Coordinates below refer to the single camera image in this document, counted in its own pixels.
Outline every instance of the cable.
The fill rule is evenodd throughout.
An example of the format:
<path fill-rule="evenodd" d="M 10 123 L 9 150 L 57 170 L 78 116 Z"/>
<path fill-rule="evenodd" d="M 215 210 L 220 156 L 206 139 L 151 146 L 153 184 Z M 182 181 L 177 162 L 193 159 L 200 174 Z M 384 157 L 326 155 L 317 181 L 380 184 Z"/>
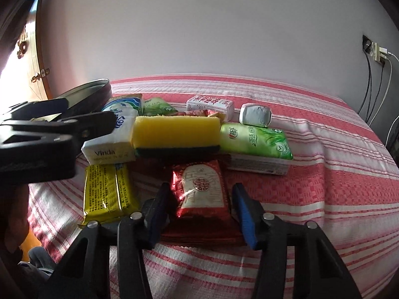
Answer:
<path fill-rule="evenodd" d="M 364 117 L 364 119 L 366 119 L 367 122 L 367 117 L 369 116 L 369 110 L 370 110 L 370 103 L 372 101 L 372 92 L 373 92 L 373 81 L 372 81 L 372 70 L 370 68 L 370 61 L 369 58 L 367 57 L 367 62 L 369 63 L 369 70 L 370 70 L 370 97 L 369 97 L 369 104 L 367 106 L 367 112 L 366 112 L 366 116 Z"/>
<path fill-rule="evenodd" d="M 398 118 L 399 118 L 399 116 L 396 117 L 396 119 L 394 120 L 394 122 L 392 123 L 392 125 L 390 127 L 390 131 L 388 132 L 388 136 L 387 136 L 387 141 L 385 143 L 385 147 L 388 145 L 388 139 L 390 138 L 390 133 L 391 133 L 392 127 L 394 126 L 394 123 L 395 123 L 395 121 L 398 120 Z"/>
<path fill-rule="evenodd" d="M 391 55 L 391 56 L 393 56 L 393 57 L 395 57 L 396 58 L 396 60 L 398 61 L 398 63 L 399 63 L 399 59 L 394 55 L 394 54 L 392 54 L 391 52 L 388 52 L 388 55 Z"/>
<path fill-rule="evenodd" d="M 373 117 L 373 118 L 372 118 L 372 120 L 370 121 L 370 124 L 369 124 L 369 126 L 372 124 L 372 122 L 373 122 L 373 121 L 374 121 L 374 119 L 376 118 L 376 116 L 377 116 L 378 112 L 380 111 L 380 109 L 381 109 L 381 107 L 382 107 L 382 104 L 384 103 L 384 101 L 385 101 L 385 98 L 386 98 L 386 96 L 387 96 L 387 94 L 388 94 L 388 89 L 390 88 L 390 84 L 391 84 L 391 77 L 392 77 L 392 62 L 391 62 L 391 60 L 390 60 L 389 58 L 387 58 L 387 61 L 389 61 L 389 62 L 390 62 L 390 66 L 391 66 L 391 71 L 390 71 L 390 79 L 388 80 L 387 89 L 385 90 L 385 94 L 384 94 L 384 97 L 382 98 L 381 104 L 380 104 L 380 106 L 378 107 L 378 110 L 377 110 L 376 114 L 374 115 L 374 117 Z"/>
<path fill-rule="evenodd" d="M 370 120 L 370 118 L 372 116 L 372 113 L 374 111 L 374 107 L 376 106 L 378 95 L 380 94 L 381 85 L 382 85 L 382 74 L 384 73 L 384 66 L 385 66 L 385 62 L 382 62 L 380 86 L 378 87 L 378 92 L 377 92 L 377 95 L 376 95 L 376 99 L 374 100 L 372 110 L 370 111 L 370 116 L 366 119 L 366 122 L 368 122 Z"/>
<path fill-rule="evenodd" d="M 371 79 L 371 77 L 372 77 L 372 69 L 371 69 L 371 67 L 370 67 L 369 58 L 368 58 L 367 53 L 366 53 L 365 51 L 363 51 L 363 53 L 365 54 L 366 59 L 367 59 L 367 65 L 368 65 L 368 68 L 369 68 L 369 80 L 368 80 L 368 82 L 367 82 L 366 94 L 364 95 L 364 99 L 363 99 L 362 105 L 360 106 L 360 108 L 359 108 L 359 110 L 358 110 L 358 114 L 360 113 L 360 110 L 362 110 L 363 105 L 364 105 L 364 102 L 366 101 L 367 93 L 369 92 L 369 87 L 370 87 L 370 79 Z"/>

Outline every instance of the white box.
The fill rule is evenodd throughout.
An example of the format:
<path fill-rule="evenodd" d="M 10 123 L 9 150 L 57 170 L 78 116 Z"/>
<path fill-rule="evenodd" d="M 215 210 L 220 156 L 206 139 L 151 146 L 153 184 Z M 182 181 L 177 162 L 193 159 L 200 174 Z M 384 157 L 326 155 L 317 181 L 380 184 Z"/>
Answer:
<path fill-rule="evenodd" d="M 221 99 L 219 97 L 210 97 L 206 95 L 196 95 L 187 100 L 187 111 L 208 109 L 218 111 L 226 115 L 225 121 L 228 122 L 234 115 L 234 102 Z"/>
<path fill-rule="evenodd" d="M 230 170 L 255 172 L 262 174 L 286 175 L 291 160 L 263 156 L 231 153 L 231 162 L 227 168 Z"/>

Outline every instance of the black clamp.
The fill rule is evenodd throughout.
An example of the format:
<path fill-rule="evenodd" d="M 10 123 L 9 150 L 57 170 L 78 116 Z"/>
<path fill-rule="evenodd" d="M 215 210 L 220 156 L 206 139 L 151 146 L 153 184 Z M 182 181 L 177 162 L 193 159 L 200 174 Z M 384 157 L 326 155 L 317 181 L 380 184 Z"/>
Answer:
<path fill-rule="evenodd" d="M 75 159 L 86 140 L 110 134 L 111 111 L 32 121 L 68 108 L 66 99 L 22 103 L 0 117 L 0 182 L 25 184 L 71 178 Z"/>
<path fill-rule="evenodd" d="M 120 222 L 91 221 L 80 232 L 39 294 L 39 299 L 109 299 L 109 246 L 117 246 L 121 299 L 152 299 L 143 249 L 153 249 L 166 222 L 168 183 L 145 210 Z"/>
<path fill-rule="evenodd" d="M 293 299 L 361 299 L 344 262 L 314 221 L 287 223 L 266 213 L 244 186 L 233 187 L 233 204 L 246 243 L 262 250 L 252 299 L 282 299 L 287 246 L 295 247 Z"/>

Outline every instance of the blue gripper pad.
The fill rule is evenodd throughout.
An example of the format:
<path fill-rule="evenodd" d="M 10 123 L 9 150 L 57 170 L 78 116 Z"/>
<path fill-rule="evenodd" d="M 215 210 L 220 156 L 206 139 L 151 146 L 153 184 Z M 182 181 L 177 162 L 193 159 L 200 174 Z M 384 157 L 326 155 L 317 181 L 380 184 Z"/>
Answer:
<path fill-rule="evenodd" d="M 158 243 L 161 237 L 162 228 L 166 222 L 166 205 L 170 195 L 170 185 L 163 183 L 151 204 L 147 214 L 145 215 L 145 223 L 147 224 L 148 242 L 152 247 Z"/>
<path fill-rule="evenodd" d="M 264 213 L 262 206 L 256 205 L 256 201 L 251 199 L 241 183 L 233 186 L 233 206 L 240 220 L 241 232 L 245 242 L 254 250 L 258 250 L 258 237 L 256 234 L 257 221 Z"/>

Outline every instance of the yellow snack package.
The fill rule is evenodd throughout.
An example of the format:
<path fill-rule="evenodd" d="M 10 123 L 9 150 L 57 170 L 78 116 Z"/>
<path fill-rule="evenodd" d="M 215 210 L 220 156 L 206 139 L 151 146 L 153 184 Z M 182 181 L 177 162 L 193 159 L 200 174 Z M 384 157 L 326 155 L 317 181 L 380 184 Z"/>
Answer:
<path fill-rule="evenodd" d="M 137 193 L 126 164 L 91 165 L 86 168 L 84 221 L 111 222 L 140 210 Z"/>

